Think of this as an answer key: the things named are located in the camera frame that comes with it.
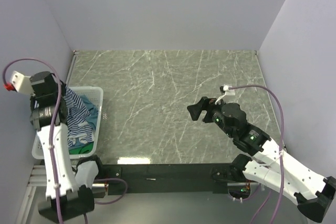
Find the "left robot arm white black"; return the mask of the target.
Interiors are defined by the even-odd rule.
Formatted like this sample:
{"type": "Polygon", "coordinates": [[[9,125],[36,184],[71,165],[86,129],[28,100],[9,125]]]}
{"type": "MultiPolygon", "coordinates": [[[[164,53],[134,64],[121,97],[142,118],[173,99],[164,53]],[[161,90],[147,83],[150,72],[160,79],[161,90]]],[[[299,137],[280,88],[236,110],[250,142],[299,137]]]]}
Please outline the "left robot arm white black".
{"type": "Polygon", "coordinates": [[[97,156],[72,167],[66,89],[56,75],[44,71],[29,80],[33,89],[30,121],[42,145],[46,169],[46,199],[39,203],[38,212],[54,223],[64,223],[94,210],[92,185],[104,179],[105,170],[97,156]]]}

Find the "blue white striped tank top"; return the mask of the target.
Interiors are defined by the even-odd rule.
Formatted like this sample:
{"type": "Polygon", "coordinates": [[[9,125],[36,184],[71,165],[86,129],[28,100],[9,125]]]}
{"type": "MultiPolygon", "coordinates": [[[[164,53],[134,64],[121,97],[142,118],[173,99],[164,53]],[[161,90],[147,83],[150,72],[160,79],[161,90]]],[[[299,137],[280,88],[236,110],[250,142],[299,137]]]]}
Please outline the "blue white striped tank top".
{"type": "Polygon", "coordinates": [[[69,87],[66,87],[64,100],[68,109],[67,124],[69,149],[92,143],[92,136],[95,130],[93,130],[85,120],[85,116],[88,115],[88,110],[80,95],[76,94],[69,87]]]}

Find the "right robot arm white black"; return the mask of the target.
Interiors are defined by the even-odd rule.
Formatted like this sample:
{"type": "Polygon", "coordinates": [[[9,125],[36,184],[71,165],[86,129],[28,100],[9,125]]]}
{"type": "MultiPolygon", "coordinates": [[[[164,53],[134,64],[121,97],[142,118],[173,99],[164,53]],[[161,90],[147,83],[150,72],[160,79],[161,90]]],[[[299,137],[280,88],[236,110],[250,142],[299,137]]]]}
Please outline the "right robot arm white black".
{"type": "Polygon", "coordinates": [[[193,121],[206,111],[203,122],[215,123],[243,151],[232,162],[232,179],[263,184],[292,201],[308,219],[323,221],[335,197],[334,177],[315,173],[287,152],[280,152],[273,138],[247,121],[237,103],[216,103],[214,98],[202,97],[187,110],[193,121]]]}

